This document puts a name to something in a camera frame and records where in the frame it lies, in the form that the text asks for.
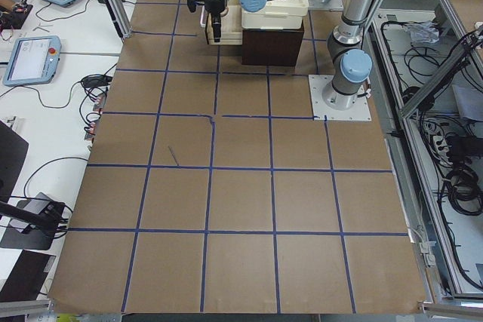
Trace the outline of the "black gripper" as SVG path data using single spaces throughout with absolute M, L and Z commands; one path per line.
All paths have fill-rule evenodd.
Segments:
M 226 10 L 227 0 L 205 0 L 205 10 L 211 15 L 214 40 L 220 41 L 222 35 L 222 13 Z

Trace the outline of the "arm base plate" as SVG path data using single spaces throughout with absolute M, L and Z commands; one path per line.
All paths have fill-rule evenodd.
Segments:
M 333 75 L 309 75 L 313 118 L 317 121 L 371 121 L 364 84 L 353 95 L 342 95 L 332 85 Z

